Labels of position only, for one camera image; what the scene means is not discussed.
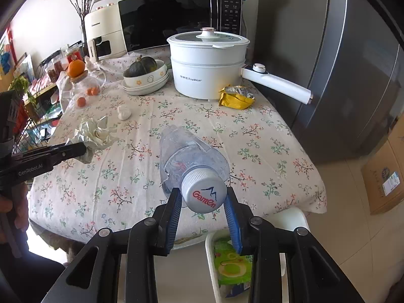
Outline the person's left hand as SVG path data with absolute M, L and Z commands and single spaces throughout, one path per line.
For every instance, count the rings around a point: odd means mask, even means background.
M 13 193 L 16 194 L 16 204 L 13 203 L 12 199 L 8 199 L 1 194 L 1 213 L 9 213 L 11 211 L 16 212 L 14 225 L 20 232 L 22 232 L 22 238 L 27 240 L 26 231 L 30 225 L 27 184 L 25 182 L 18 184 L 13 188 Z

